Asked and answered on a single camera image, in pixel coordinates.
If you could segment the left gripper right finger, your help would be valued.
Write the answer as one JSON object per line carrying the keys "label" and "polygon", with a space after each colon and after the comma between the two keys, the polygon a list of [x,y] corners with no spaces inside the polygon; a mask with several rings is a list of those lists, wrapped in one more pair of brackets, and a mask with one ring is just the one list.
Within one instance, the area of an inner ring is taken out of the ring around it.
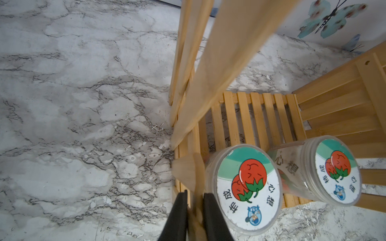
{"label": "left gripper right finger", "polygon": [[204,227],[208,241],[234,241],[214,194],[204,193]]}

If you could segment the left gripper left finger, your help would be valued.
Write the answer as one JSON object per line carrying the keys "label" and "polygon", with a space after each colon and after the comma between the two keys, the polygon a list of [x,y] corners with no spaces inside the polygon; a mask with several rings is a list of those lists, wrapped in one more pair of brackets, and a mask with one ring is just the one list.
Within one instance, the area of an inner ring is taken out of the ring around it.
{"label": "left gripper left finger", "polygon": [[188,191],[180,192],[173,204],[159,241],[185,241],[188,230]]}

